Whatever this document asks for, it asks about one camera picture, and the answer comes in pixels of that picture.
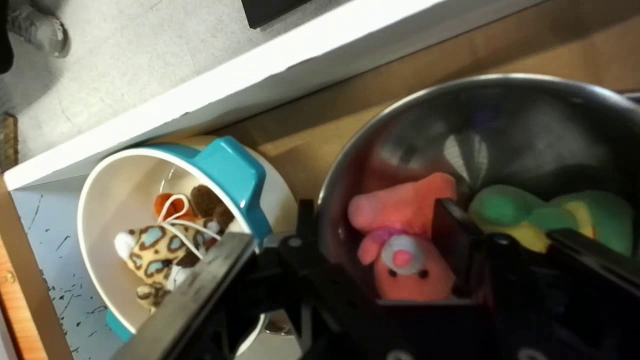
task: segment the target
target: white shelf edge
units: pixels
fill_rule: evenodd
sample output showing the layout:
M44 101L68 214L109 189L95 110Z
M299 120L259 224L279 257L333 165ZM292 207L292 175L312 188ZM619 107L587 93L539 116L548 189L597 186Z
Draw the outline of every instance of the white shelf edge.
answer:
M145 137L146 131L179 120L183 113L247 90L268 75L347 46L420 10L433 7L438 1L440 0L349 1L111 121L22 162L4 174L8 189L39 184L90 155L133 144L136 137Z

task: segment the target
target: bowl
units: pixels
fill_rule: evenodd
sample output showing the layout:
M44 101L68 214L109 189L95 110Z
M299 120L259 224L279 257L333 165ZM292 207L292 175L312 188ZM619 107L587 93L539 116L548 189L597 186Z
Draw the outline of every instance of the bowl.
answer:
M318 245L375 295L356 257L363 233L347 214L356 194L449 171L463 206L484 186L513 184L547 199L606 189L638 214L637 153L640 110L606 87L527 74L429 87L385 110L343 150L318 198Z
M160 191L189 194L197 184L214 189L235 214L228 229L252 233L257 249L268 233L296 228L299 206L283 175L230 136L149 144L104 158L80 191L79 240L101 295L133 333L151 311L136 299L135 290L142 280L116 253L114 235L156 224L152 204Z

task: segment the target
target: wooden surface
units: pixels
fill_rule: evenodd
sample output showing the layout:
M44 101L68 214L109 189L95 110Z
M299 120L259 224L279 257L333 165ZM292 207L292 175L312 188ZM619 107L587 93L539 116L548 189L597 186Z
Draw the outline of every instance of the wooden surface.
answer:
M224 128L260 150L299 198L318 198L343 145L393 101L455 77L539 71L640 87L638 0L551 0Z
M0 242L0 301L7 313L12 337L19 342L16 351L22 358L47 358L34 318L28 311L15 267L10 266L4 244Z
M10 191L0 178L0 301L21 358L72 358Z

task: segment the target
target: metal bowl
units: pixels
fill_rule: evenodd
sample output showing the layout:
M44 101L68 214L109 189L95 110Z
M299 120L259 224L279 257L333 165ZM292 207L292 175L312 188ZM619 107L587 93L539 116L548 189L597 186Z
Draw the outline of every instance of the metal bowl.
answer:
M640 110L606 87L547 75L480 75L400 99L353 137L318 206L318 242L366 290L363 233L347 218L356 194L451 171L460 201L489 184L552 198L608 189L640 206Z

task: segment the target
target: pink stuffed toy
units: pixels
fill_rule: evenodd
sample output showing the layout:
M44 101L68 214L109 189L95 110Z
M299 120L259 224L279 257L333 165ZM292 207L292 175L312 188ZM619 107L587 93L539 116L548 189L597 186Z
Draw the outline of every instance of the pink stuffed toy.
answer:
M419 182L360 194L349 204L349 218L365 233L396 228L430 238L438 198L457 199L457 180L451 174L434 171Z
M451 297L457 278L429 242L438 198L457 199L457 180L443 171L353 198L349 218L366 233L359 259L375 266L380 297L414 301Z

